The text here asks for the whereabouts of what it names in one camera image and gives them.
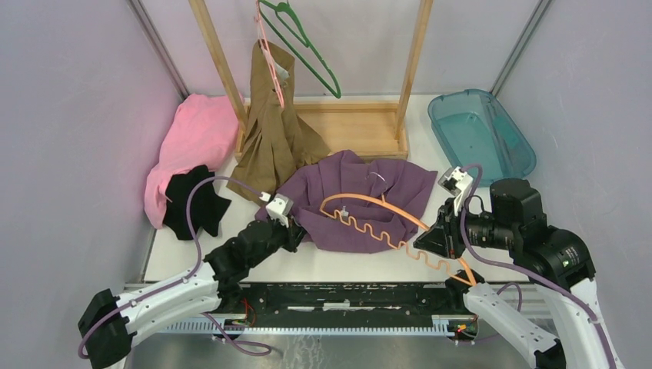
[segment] wooden pole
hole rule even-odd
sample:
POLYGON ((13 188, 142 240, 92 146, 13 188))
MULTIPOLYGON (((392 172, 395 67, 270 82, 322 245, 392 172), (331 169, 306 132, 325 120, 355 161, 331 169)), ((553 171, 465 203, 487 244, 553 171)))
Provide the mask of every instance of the wooden pole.
POLYGON ((235 86, 231 69, 228 68, 228 63, 226 62, 226 57, 222 51, 218 33, 215 31, 211 15, 208 13, 208 8, 206 8, 206 2, 204 0, 189 1, 192 12, 195 14, 201 33, 206 41, 206 46, 208 46, 208 51, 211 53, 211 57, 213 58, 215 68, 218 70, 222 84, 225 87, 226 95, 228 96, 229 101, 231 101, 231 105, 235 111, 235 116, 238 118, 238 122, 240 123, 240 129, 245 131, 247 112, 245 111, 245 106, 242 104, 242 100, 240 99, 238 88, 235 86))
POLYGON ((414 35, 412 36, 412 46, 410 55, 407 57, 407 67, 403 77, 403 88, 401 89, 401 99, 398 101, 398 110, 396 111, 396 132, 394 137, 398 140, 401 131, 405 125, 405 112, 408 109, 408 101, 414 84, 414 75, 417 74, 419 65, 419 56, 421 55, 421 46, 424 44, 426 37, 426 28, 430 18, 433 0, 421 0, 419 12, 417 13, 417 22, 414 25, 414 35))

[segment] wooden base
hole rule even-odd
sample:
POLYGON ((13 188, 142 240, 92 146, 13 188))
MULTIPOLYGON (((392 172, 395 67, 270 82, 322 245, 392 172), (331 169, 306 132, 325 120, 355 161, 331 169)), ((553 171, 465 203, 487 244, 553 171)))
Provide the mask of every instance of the wooden base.
MULTIPOLYGON (((295 102, 297 114, 326 142, 332 152, 352 150, 365 161, 407 159, 405 127, 396 137, 397 101, 295 102)), ((245 132, 240 130, 235 158, 240 160, 245 132)))

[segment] black cloth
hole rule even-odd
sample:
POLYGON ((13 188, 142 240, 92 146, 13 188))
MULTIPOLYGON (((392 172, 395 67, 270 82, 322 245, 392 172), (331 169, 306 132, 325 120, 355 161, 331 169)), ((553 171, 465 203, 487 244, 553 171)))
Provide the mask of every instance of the black cloth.
MULTIPOLYGON (((168 209, 165 211, 163 224, 170 227, 179 240, 191 240, 190 228, 185 217, 185 206, 188 203, 190 191, 200 181, 214 176, 208 171, 206 165, 193 168, 185 175, 173 175, 165 191, 168 197, 168 209)), ((209 235, 216 237, 219 234, 220 221, 224 217, 231 200, 221 198, 215 194, 212 182, 202 185, 190 205, 190 219, 195 232, 204 228, 209 235)))

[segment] pink hanger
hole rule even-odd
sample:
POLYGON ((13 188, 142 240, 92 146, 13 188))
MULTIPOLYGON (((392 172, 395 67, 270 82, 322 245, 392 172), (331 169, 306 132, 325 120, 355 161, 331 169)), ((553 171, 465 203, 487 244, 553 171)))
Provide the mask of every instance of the pink hanger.
POLYGON ((274 59, 271 57, 271 51, 269 49, 269 44, 267 42, 267 35, 264 32, 263 22, 261 18, 261 5, 258 0, 256 0, 256 23, 258 23, 258 43, 263 49, 263 55, 265 56, 265 61, 269 67, 269 73, 271 74, 271 79, 274 81, 274 90, 276 90, 276 95, 278 96, 278 102, 281 103, 281 109, 285 108, 285 100, 283 99, 283 91, 281 90, 281 84, 278 83, 278 77, 276 74, 276 67, 274 66, 274 59))

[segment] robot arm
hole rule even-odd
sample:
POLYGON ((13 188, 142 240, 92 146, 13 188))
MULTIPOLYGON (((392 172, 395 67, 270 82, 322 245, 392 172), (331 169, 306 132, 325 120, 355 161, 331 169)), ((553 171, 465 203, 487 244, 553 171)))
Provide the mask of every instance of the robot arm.
MULTIPOLYGON (((459 204, 469 194, 468 177, 455 168, 440 180, 440 185, 456 197, 441 206, 436 224, 414 246, 443 258, 459 258, 466 248, 461 234, 465 231, 471 244, 509 251, 514 265, 569 291, 601 320, 595 268, 588 247, 576 234, 547 224, 539 192, 526 180, 496 181, 490 186, 492 212, 483 209, 479 215, 469 214, 466 229, 461 230, 459 204)), ((622 367, 606 328, 602 337, 596 322, 575 301, 532 278, 531 281, 537 283, 537 290, 550 308, 561 340, 522 317, 488 284, 462 286, 458 290, 465 307, 487 321, 532 368, 607 369, 610 365, 604 347, 610 348, 616 367, 622 367)))
POLYGON ((238 282, 280 248, 296 252, 305 229, 288 217, 291 201, 277 195, 268 207, 272 208, 269 221, 249 223, 237 237, 207 254, 192 276, 185 278, 191 271, 187 270, 166 281, 116 296, 108 289, 98 292, 78 323, 82 337, 102 318, 118 307, 121 310, 99 325, 86 341, 92 367, 111 366, 162 328, 213 311, 232 300, 230 297, 237 297, 238 282), (139 296, 150 293, 153 295, 149 298, 136 302, 139 296))

